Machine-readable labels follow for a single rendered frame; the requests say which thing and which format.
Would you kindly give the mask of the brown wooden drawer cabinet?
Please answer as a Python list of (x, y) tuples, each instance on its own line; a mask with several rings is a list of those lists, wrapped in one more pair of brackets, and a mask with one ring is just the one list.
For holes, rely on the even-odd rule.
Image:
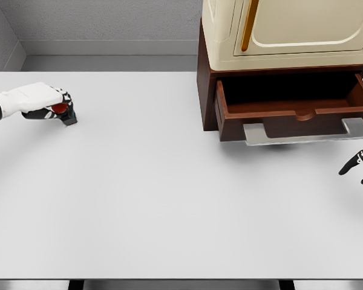
[(200, 110), (205, 131), (218, 129), (217, 118), (214, 116), (214, 93), (217, 79), (221, 77), (244, 77), (280, 75), (289, 73), (329, 73), (329, 72), (355, 72), (363, 76), (363, 64), (354, 65), (329, 65), (291, 68), (263, 68), (263, 69), (237, 69), (237, 70), (213, 70), (209, 64), (206, 39), (203, 25), (200, 24), (198, 59), (197, 59), (197, 88), (200, 100)]

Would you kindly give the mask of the brown wooden drawer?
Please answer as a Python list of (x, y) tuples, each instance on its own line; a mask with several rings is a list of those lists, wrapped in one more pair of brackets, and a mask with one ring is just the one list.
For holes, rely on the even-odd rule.
[(321, 72), (218, 80), (215, 113), (221, 141), (245, 140), (245, 124), (269, 138), (345, 133), (344, 118), (363, 119), (363, 78)]

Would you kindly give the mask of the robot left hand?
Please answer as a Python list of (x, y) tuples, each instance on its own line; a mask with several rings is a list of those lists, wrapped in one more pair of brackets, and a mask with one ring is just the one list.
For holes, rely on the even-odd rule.
[(67, 91), (43, 82), (22, 86), (17, 90), (22, 97), (21, 114), (29, 120), (58, 119), (51, 107), (59, 103), (73, 104)]

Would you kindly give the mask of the red button black switch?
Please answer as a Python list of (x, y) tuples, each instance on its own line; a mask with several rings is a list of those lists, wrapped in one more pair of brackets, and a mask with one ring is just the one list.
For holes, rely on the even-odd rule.
[(70, 126), (77, 123), (73, 104), (59, 103), (51, 107), (52, 111), (57, 115), (64, 125)]

